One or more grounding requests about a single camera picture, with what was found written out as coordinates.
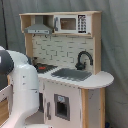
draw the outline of tiled backsplash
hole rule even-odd
[[[86,50],[93,56],[93,39],[85,37],[33,34],[32,41],[33,57],[45,64],[74,68],[81,51]],[[86,55],[82,55],[81,62],[86,62],[86,70],[92,71]]]

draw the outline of sink basin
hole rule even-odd
[[[60,77],[63,79],[69,79],[73,81],[84,81],[89,76],[92,75],[91,72],[87,71],[80,71],[75,69],[69,69],[69,68],[62,68],[54,73],[51,74],[53,77]]]

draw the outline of cabinet door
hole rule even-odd
[[[55,128],[82,128],[81,90],[45,81],[44,122]]]
[[[55,33],[78,33],[77,15],[55,15]]]

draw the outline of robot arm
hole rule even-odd
[[[2,128],[53,128],[44,124],[25,125],[25,119],[39,109],[37,71],[25,55],[0,47],[0,74],[9,75],[13,85],[13,107]]]

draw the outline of play kitchen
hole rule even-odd
[[[55,128],[104,128],[105,87],[114,78],[101,71],[101,12],[20,17],[26,54],[37,69],[43,94],[43,112],[34,121]]]

